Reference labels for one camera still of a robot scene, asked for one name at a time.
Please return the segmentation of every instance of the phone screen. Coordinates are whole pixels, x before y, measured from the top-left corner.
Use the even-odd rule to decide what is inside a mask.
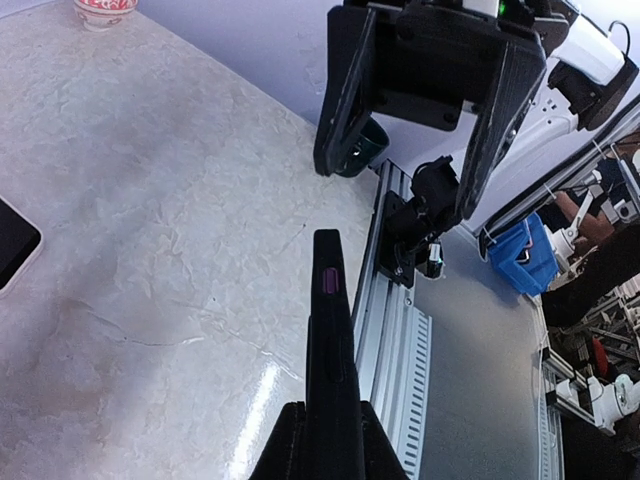
[[[0,290],[42,240],[40,232],[0,199]]]

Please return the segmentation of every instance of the black bracket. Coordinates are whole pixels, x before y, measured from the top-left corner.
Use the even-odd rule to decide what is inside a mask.
[[[453,227],[458,180],[451,156],[418,167],[411,182],[408,201],[387,192],[383,224],[376,252],[379,271],[396,283],[413,287],[414,269],[428,263],[426,272],[440,275],[442,252],[438,237]]]
[[[477,115],[450,225],[469,218],[546,71],[538,34],[452,2],[346,1],[328,15],[327,90],[316,172],[342,165],[372,112],[445,131]]]

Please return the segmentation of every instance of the cable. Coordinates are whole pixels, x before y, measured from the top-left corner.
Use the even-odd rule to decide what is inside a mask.
[[[622,26],[625,32],[627,32],[627,51],[624,53],[624,55],[625,57],[628,57],[629,51],[631,50],[631,32],[629,31],[629,27],[627,27],[627,24],[624,22],[621,22],[620,20],[614,20],[613,22],[611,22],[611,25],[609,25],[608,37],[611,36],[611,31],[613,30],[613,27],[615,27],[616,25]]]

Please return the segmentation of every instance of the red object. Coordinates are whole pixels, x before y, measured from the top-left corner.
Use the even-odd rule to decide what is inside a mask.
[[[128,10],[138,4],[138,0],[80,0],[81,3],[101,10]]]
[[[602,378],[607,377],[609,372],[609,359],[607,358],[607,352],[605,352],[602,343],[597,338],[592,339],[593,353],[596,357],[596,368],[598,369],[598,375]]]

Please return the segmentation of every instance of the metal frame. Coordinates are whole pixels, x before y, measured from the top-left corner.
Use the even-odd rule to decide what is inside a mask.
[[[413,289],[376,271],[384,196],[410,198],[411,179],[382,164],[369,238],[353,310],[360,395],[373,405],[400,463],[418,479],[426,431],[431,318],[413,306]]]
[[[588,388],[587,380],[584,376],[576,371],[564,358],[558,355],[554,350],[548,349],[549,356],[544,361],[544,366],[547,370],[553,373],[556,378],[560,380],[569,379],[576,384],[581,390]]]
[[[549,347],[547,325],[542,310],[542,302],[539,297],[527,297],[533,304],[534,326],[538,338],[541,338],[540,346]],[[539,444],[539,480],[564,480],[564,454],[562,449],[562,423],[561,414],[555,408],[547,405],[545,393],[555,390],[556,374],[544,363],[543,350],[540,351],[540,384],[538,390],[538,444]],[[566,371],[564,365],[558,365],[562,371]]]

